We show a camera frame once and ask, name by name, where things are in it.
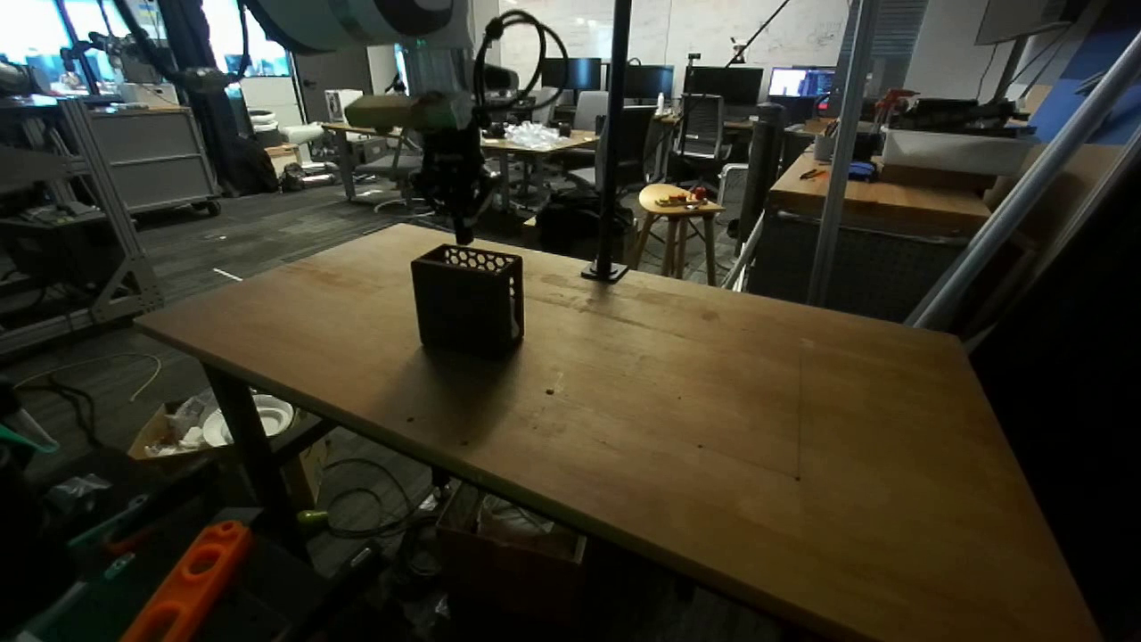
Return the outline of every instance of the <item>wire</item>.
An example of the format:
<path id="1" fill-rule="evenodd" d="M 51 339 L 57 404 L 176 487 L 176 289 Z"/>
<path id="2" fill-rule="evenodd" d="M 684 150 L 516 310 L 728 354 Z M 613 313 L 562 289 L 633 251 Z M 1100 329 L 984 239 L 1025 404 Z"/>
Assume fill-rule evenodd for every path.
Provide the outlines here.
<path id="1" fill-rule="evenodd" d="M 380 491 L 375 491 L 368 484 L 355 484 L 355 487 L 343 487 L 343 491 L 334 491 L 328 498 L 328 531 L 331 534 L 340 534 L 340 537 L 380 537 L 380 534 L 403 531 L 412 522 L 412 498 L 406 494 L 403 481 L 385 462 L 368 461 L 368 458 L 343 458 L 343 461 L 323 462 L 323 472 L 334 472 L 334 468 L 372 468 L 372 472 L 385 473 L 391 481 L 391 487 L 400 491 L 400 498 L 403 498 L 403 517 L 391 517 L 391 522 L 380 522 L 380 524 L 372 524 L 372 529 L 343 529 L 343 524 L 334 524 L 331 515 L 349 494 L 372 494 L 377 507 L 385 507 Z"/>
<path id="2" fill-rule="evenodd" d="M 987 56 L 987 69 L 976 76 L 976 84 L 973 84 L 973 104 L 984 96 L 984 82 L 995 69 L 995 56 L 999 56 L 999 41 L 990 41 L 990 56 Z"/>
<path id="3" fill-rule="evenodd" d="M 157 381 L 159 370 L 163 370 L 163 357 L 154 357 L 151 378 L 128 398 L 136 404 Z"/>
<path id="4" fill-rule="evenodd" d="M 240 70 L 230 77 L 240 82 L 249 70 L 249 18 L 247 18 L 247 2 L 243 0 L 234 0 L 234 6 L 240 6 L 240 27 L 243 27 L 243 64 L 240 64 Z"/>
<path id="5" fill-rule="evenodd" d="M 57 381 L 53 373 L 41 378 L 41 381 L 29 381 L 29 384 L 16 384 L 16 392 L 53 392 L 67 404 L 81 440 L 92 446 L 92 450 L 108 450 L 103 440 L 98 440 L 98 428 L 97 428 L 97 398 L 84 392 L 84 390 L 75 390 L 75 384 L 63 384 Z"/>
<path id="6" fill-rule="evenodd" d="M 1047 62 L 1044 62 L 1044 69 L 1047 69 L 1047 64 L 1058 56 L 1058 41 L 1067 39 L 1069 27 L 1072 27 L 1072 20 L 1069 20 L 1067 27 L 1058 27 L 1047 47 L 1035 49 L 1035 56 L 1031 56 L 1008 82 L 1022 77 L 1042 56 L 1047 56 Z"/>
<path id="7" fill-rule="evenodd" d="M 516 108 L 516 104 L 527 101 L 530 90 L 538 84 L 538 77 L 543 77 L 543 62 L 545 62 L 545 39 L 552 39 L 555 49 L 560 49 L 560 56 L 562 56 L 562 64 L 570 64 L 570 62 L 565 62 L 565 56 L 570 56 L 570 53 L 565 53 L 565 41 L 560 39 L 555 27 L 550 27 L 545 20 L 538 20 L 538 18 L 527 13 L 527 11 L 504 11 L 500 18 L 492 18 L 492 20 L 485 26 L 485 39 L 481 39 L 481 47 L 478 47 L 478 53 L 473 53 L 473 108 L 478 108 L 478 112 L 485 112 L 485 104 L 487 104 L 487 94 L 485 94 L 485 69 L 487 69 L 487 64 L 485 64 L 485 56 L 487 56 L 492 41 L 500 41 L 504 33 L 513 27 L 513 26 L 530 26 L 530 27 L 535 27 L 535 36 L 538 36 L 538 62 L 535 62 L 535 70 L 530 70 L 527 84 L 525 84 L 516 96 L 508 96 L 507 104 L 497 104 L 500 112 Z M 562 84 L 560 84 L 550 101 L 535 104 L 535 112 L 543 112 L 543 108 L 550 108 L 550 104 L 555 104 L 555 101 L 562 101 Z"/>
<path id="8" fill-rule="evenodd" d="M 770 18 L 763 18 L 759 26 L 757 26 L 757 33 L 743 41 L 743 47 L 734 47 L 734 62 L 743 56 L 746 62 L 746 49 L 757 41 L 757 36 L 763 36 L 779 13 L 785 13 L 785 6 L 789 6 L 789 0 L 779 0 L 778 6 L 775 6 L 775 13 Z"/>
<path id="9" fill-rule="evenodd" d="M 144 62 L 151 62 L 151 69 L 157 76 L 163 76 L 166 82 L 176 82 L 177 90 L 184 84 L 184 77 L 170 69 L 170 62 L 151 41 L 146 27 L 139 26 L 136 11 L 128 6 L 128 0 L 113 0 L 117 18 L 128 26 L 128 36 L 136 39 Z"/>
<path id="10" fill-rule="evenodd" d="M 1067 39 L 1069 26 L 1058 33 L 1054 41 L 1047 41 L 1044 49 L 1036 49 L 1011 77 L 1020 77 L 1036 56 L 1044 56 L 1044 64 L 1035 70 L 1035 77 L 1025 77 L 1025 90 L 1016 96 L 1016 104 L 1022 104 L 1022 96 L 1042 82 L 1042 76 L 1058 62 L 1062 53 L 1062 39 Z"/>
<path id="11" fill-rule="evenodd" d="M 98 18 L 103 18 L 108 36 L 113 36 L 110 18 L 108 18 L 108 0 L 98 0 Z"/>
<path id="12" fill-rule="evenodd" d="M 24 433 L 16 433 L 10 423 L 0 423 L 0 442 L 16 442 L 16 446 L 29 446 L 37 453 L 57 453 L 60 450 L 60 442 L 40 420 L 24 416 L 24 423 L 31 423 L 31 433 L 40 433 L 41 442 L 29 440 Z"/>

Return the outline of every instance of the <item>workbench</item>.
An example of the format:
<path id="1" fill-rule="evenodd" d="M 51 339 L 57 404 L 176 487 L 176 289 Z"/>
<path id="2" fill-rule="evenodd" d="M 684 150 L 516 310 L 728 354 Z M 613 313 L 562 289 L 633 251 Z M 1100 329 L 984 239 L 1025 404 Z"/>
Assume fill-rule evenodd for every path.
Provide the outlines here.
<path id="1" fill-rule="evenodd" d="M 443 244 L 394 226 L 139 316 L 202 361 L 285 537 L 247 384 L 820 634 L 1098 637 L 957 335 L 508 251 L 519 349 L 438 354 L 411 261 Z"/>
<path id="2" fill-rule="evenodd" d="M 807 150 L 770 184 L 765 203 L 778 210 L 820 219 L 828 182 L 829 163 L 820 163 L 812 150 Z M 973 233 L 990 215 L 990 208 L 984 203 L 987 184 L 990 179 L 949 171 L 888 171 L 875 182 L 850 179 L 846 222 L 910 233 Z"/>

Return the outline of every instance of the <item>metal frame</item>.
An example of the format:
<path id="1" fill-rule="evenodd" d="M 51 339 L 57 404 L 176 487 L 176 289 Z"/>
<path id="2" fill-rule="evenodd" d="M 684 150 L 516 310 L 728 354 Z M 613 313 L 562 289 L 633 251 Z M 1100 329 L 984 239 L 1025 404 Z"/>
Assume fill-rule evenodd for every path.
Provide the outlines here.
<path id="1" fill-rule="evenodd" d="M 875 18 L 878 18 L 878 0 L 855 0 L 850 11 L 850 33 L 846 33 L 846 53 L 841 53 L 846 96 L 841 96 L 841 121 L 833 132 L 829 169 L 850 169 L 855 150 L 858 104 L 861 104 L 869 47 L 875 47 Z M 846 190 L 850 190 L 850 171 L 829 171 L 822 210 L 820 210 L 812 273 L 808 273 L 808 302 L 822 302 L 822 292 L 829 283 L 833 244 L 846 219 Z"/>
<path id="2" fill-rule="evenodd" d="M 999 203 L 999 210 L 984 222 L 984 229 L 971 239 L 967 253 L 936 279 L 936 286 L 922 297 L 922 302 L 910 313 L 914 329 L 943 329 L 957 313 L 958 299 L 973 286 L 973 279 L 987 266 L 987 261 L 1000 251 L 1000 244 L 1022 226 L 1031 208 L 1044 195 L 1054 176 L 1067 169 L 1072 150 L 1100 125 L 1112 112 L 1112 101 L 1137 77 L 1141 70 L 1141 36 L 1112 62 L 1096 94 L 1069 115 L 1062 132 L 1042 150 L 1042 158 L 1025 169 L 1025 176 L 1011 184 L 1011 191 Z"/>
<path id="3" fill-rule="evenodd" d="M 92 128 L 84 104 L 60 104 L 63 125 L 75 140 L 78 150 L 67 150 L 57 132 L 51 132 L 53 145 L 60 158 L 67 158 L 67 176 L 84 176 L 92 182 L 97 203 L 108 215 L 108 226 L 120 247 L 120 265 L 117 270 L 103 283 L 97 299 L 78 310 L 63 310 L 31 324 L 3 329 L 0 332 L 0 357 L 31 349 L 51 339 L 63 339 L 117 316 L 133 316 L 139 310 L 151 310 L 159 302 L 159 289 L 154 283 L 151 261 L 144 257 L 139 235 L 133 219 L 126 215 L 126 203 L 113 191 L 110 169 L 92 163 L 81 158 L 81 150 L 92 150 Z"/>
<path id="4" fill-rule="evenodd" d="M 604 121 L 604 163 L 598 163 L 598 253 L 594 265 L 586 266 L 581 273 L 593 283 L 620 283 L 626 273 L 625 265 L 613 261 L 613 222 L 617 222 L 617 140 L 620 121 L 609 115 L 625 112 L 625 84 L 626 84 L 626 53 L 631 49 L 631 0 L 613 0 L 613 39 L 609 39 L 609 104 L 605 104 L 605 121 Z"/>

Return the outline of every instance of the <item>black box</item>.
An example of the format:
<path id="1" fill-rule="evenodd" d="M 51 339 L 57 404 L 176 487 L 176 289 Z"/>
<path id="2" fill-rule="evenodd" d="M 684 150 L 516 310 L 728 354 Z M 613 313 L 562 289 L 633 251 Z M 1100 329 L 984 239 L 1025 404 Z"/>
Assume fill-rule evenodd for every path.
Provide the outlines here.
<path id="1" fill-rule="evenodd" d="M 98 289 L 126 261 L 108 219 L 0 219 L 0 247 L 37 283 Z"/>
<path id="2" fill-rule="evenodd" d="M 425 346 L 507 354 L 525 339 L 525 257 L 436 247 L 412 261 Z"/>

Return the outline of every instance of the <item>box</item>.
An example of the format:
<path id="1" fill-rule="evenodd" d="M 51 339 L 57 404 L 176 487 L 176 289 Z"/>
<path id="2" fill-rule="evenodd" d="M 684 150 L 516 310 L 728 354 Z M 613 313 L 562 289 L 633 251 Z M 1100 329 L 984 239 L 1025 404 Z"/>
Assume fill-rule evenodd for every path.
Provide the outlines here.
<path id="1" fill-rule="evenodd" d="M 177 468 L 190 458 L 214 458 L 224 477 L 240 477 L 234 450 L 229 450 L 229 446 L 182 450 L 177 446 L 177 428 L 170 420 L 176 405 L 177 404 L 166 404 L 151 412 L 151 420 L 133 440 L 128 458 L 139 462 L 157 462 L 157 468 L 163 468 L 163 462 Z M 328 440 L 316 440 L 294 461 L 283 462 L 283 484 L 290 487 L 290 494 L 300 510 L 316 507 L 323 461 L 328 461 Z"/>
<path id="2" fill-rule="evenodd" d="M 1035 150 L 1031 137 L 967 137 L 884 128 L 884 169 L 934 169 L 958 176 L 1020 176 Z"/>
<path id="3" fill-rule="evenodd" d="M 37 283 L 98 289 L 126 261 L 103 215 L 0 219 L 0 247 Z"/>
<path id="4" fill-rule="evenodd" d="M 587 537 L 555 524 L 519 543 L 481 524 L 485 491 L 460 484 L 438 515 L 443 585 L 457 605 L 570 625 L 581 601 Z"/>
<path id="5" fill-rule="evenodd" d="M 412 261 L 425 346 L 507 354 L 525 339 L 525 261 L 473 247 L 436 247 Z"/>

